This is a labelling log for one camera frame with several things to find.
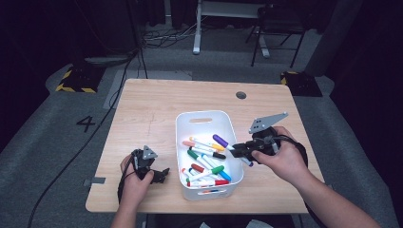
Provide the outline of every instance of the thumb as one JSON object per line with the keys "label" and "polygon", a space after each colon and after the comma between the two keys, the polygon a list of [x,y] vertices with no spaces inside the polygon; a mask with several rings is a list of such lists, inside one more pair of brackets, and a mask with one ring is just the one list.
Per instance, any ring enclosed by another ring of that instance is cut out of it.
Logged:
{"label": "thumb", "polygon": [[266,155],[266,154],[263,154],[263,153],[261,153],[260,151],[258,151],[258,150],[254,150],[254,151],[252,151],[252,156],[259,162],[259,163],[262,163],[262,164],[265,164],[265,165],[267,165],[267,166],[271,166],[271,164],[272,164],[272,157],[271,156],[268,156],[268,155]]}
{"label": "thumb", "polygon": [[154,171],[150,170],[150,171],[147,172],[147,174],[145,174],[145,177],[143,178],[143,181],[145,181],[147,183],[151,183],[153,178],[154,178]]}

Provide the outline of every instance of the human arm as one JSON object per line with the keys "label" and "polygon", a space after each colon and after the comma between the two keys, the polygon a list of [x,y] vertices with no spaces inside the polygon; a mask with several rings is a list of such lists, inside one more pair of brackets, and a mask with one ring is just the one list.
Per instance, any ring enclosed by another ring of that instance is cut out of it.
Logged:
{"label": "human arm", "polygon": [[[121,162],[121,170],[130,160],[130,155]],[[148,186],[154,177],[154,172],[148,171],[143,180],[140,180],[134,173],[133,164],[127,167],[125,187],[122,193],[121,203],[113,219],[112,228],[133,228],[136,225],[137,209],[147,193]]]}
{"label": "human arm", "polygon": [[[284,127],[277,126],[275,129],[279,135],[292,138]],[[259,151],[253,151],[252,156],[296,187],[304,201],[327,227],[380,227],[364,211],[317,179],[290,142],[281,141],[280,150],[275,156]]]}

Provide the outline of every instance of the chair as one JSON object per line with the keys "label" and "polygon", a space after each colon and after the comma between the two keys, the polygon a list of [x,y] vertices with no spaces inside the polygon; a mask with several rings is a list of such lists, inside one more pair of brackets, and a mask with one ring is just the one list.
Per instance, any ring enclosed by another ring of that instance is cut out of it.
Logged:
{"label": "chair", "polygon": [[259,39],[261,35],[286,36],[285,39],[280,43],[280,46],[282,46],[288,40],[288,38],[291,37],[291,35],[297,34],[300,37],[296,48],[270,47],[270,49],[294,50],[295,54],[290,65],[290,68],[292,68],[297,58],[299,47],[302,43],[306,30],[308,29],[304,27],[300,16],[297,14],[293,6],[291,6],[285,0],[271,0],[266,2],[264,8],[258,9],[257,23],[253,26],[245,42],[247,43],[249,41],[252,34],[257,35],[251,67],[255,63],[256,52],[259,48]]}

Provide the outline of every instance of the green marker cap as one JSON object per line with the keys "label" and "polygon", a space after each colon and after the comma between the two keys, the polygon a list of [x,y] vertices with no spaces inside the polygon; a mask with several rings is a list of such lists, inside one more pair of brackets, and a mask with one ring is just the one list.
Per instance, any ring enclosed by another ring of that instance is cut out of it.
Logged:
{"label": "green marker cap", "polygon": [[193,152],[193,150],[187,150],[187,154],[195,160],[197,160],[199,157],[197,154],[195,154],[195,152]]}
{"label": "green marker cap", "polygon": [[212,172],[213,174],[218,174],[218,173],[220,173],[222,170],[224,170],[224,166],[223,166],[223,165],[220,165],[220,166],[217,166],[217,167],[213,168],[213,169],[211,170],[211,172]]}

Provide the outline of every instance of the purple marker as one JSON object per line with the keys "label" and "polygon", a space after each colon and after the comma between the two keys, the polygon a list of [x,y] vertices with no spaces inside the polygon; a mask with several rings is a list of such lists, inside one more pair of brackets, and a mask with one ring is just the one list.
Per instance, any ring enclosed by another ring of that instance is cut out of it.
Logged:
{"label": "purple marker", "polygon": [[[227,141],[225,141],[222,137],[218,136],[217,134],[213,135],[213,140],[215,140],[218,144],[222,145],[225,149],[228,150],[233,150],[234,147],[228,144]],[[247,160],[245,157],[240,157],[240,159],[245,162],[249,167],[253,166],[253,163],[249,160]]]}

